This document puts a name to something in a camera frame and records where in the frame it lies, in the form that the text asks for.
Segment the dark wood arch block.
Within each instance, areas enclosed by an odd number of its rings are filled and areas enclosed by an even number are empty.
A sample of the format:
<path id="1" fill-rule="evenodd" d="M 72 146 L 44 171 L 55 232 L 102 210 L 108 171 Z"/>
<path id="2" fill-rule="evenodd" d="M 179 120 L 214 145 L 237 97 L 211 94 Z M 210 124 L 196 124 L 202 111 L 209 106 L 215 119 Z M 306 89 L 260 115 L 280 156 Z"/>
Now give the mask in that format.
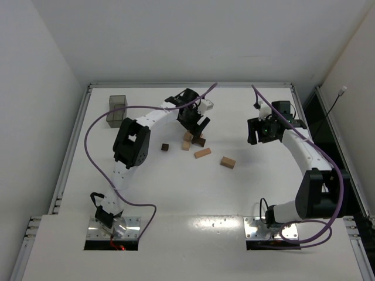
<path id="1" fill-rule="evenodd" d="M 201 137 L 193 137 L 193 139 L 191 140 L 191 143 L 204 147 L 206 140 L 205 138 L 201 138 Z"/>

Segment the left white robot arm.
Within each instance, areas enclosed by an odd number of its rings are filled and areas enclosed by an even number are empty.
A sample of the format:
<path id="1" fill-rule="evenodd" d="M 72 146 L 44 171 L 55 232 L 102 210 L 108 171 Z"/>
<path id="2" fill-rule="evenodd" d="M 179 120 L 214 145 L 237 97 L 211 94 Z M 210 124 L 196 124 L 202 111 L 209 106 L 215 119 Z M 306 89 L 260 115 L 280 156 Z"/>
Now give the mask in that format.
<path id="1" fill-rule="evenodd" d="M 121 190 L 135 169 L 146 161 L 152 131 L 177 121 L 197 138 L 210 122 L 205 113 L 212 108 L 213 103 L 206 98 L 206 94 L 200 95 L 186 88 L 176 96 L 165 99 L 158 107 L 148 106 L 149 112 L 141 117 L 124 118 L 112 147 L 115 161 L 112 177 L 108 177 L 89 154 L 86 155 L 111 187 L 107 194 L 91 193 L 90 195 L 93 201 L 97 197 L 101 199 L 101 203 L 95 205 L 94 217 L 104 228 L 107 230 L 114 228 L 124 211 L 123 204 L 142 207 L 141 203 L 126 200 Z"/>

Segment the pale wood cube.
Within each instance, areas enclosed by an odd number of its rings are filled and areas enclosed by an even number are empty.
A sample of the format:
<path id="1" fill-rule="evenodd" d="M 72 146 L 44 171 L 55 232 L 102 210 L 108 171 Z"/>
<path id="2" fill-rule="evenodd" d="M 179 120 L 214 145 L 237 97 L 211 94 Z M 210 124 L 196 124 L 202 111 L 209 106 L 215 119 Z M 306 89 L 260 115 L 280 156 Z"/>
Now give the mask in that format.
<path id="1" fill-rule="evenodd" d="M 189 149 L 190 149 L 190 142 L 184 140 L 182 142 L 182 150 L 189 151 Z"/>

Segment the tan wood cube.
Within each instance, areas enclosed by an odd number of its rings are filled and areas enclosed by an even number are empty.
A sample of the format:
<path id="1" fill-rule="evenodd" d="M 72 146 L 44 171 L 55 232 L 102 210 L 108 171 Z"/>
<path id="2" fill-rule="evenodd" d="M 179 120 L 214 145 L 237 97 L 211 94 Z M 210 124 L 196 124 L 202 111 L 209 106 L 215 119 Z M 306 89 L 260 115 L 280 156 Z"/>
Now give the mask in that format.
<path id="1" fill-rule="evenodd" d="M 193 135 L 190 132 L 186 132 L 183 136 L 183 140 L 186 142 L 191 142 Z"/>

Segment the light wood long block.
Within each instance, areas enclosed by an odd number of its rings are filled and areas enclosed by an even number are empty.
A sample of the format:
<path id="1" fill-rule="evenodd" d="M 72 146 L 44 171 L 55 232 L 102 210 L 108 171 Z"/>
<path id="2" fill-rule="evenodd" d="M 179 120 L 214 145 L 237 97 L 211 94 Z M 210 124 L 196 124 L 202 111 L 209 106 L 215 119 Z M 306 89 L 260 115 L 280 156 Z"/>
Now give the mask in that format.
<path id="1" fill-rule="evenodd" d="M 198 158 L 201 158 L 201 157 L 204 157 L 204 156 L 207 156 L 207 155 L 209 155 L 209 154 L 211 154 L 211 149 L 210 148 L 205 148 L 205 149 L 203 149 L 203 150 L 200 150 L 200 151 L 197 151 L 197 152 L 195 152 L 194 153 L 194 157 L 196 158 L 196 159 L 198 159 Z"/>

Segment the smoky transparent plastic box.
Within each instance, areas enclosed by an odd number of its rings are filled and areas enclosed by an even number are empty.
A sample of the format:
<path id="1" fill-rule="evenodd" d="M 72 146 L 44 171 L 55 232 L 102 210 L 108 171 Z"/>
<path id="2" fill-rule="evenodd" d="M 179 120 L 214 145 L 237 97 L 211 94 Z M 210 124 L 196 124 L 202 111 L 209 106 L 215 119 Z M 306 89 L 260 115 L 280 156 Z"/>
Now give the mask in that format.
<path id="1" fill-rule="evenodd" d="M 111 95 L 109 97 L 110 113 L 106 117 L 106 121 L 110 128 L 119 128 L 122 120 L 127 117 L 128 105 L 126 95 Z"/>

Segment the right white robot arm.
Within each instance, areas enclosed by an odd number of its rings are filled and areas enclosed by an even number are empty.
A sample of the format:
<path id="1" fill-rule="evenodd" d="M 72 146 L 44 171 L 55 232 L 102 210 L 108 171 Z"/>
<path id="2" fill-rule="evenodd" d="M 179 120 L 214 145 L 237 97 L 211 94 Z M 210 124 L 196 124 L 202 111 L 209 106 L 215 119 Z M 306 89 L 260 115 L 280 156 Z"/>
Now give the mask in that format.
<path id="1" fill-rule="evenodd" d="M 318 152 L 309 138 L 304 122 L 291 114 L 289 101 L 267 105 L 255 103 L 257 118 L 249 119 L 248 142 L 251 145 L 279 140 L 291 153 L 303 175 L 294 200 L 271 205 L 265 212 L 268 227 L 289 221 L 345 216 L 350 177 L 344 170 L 337 172 L 333 164 Z"/>

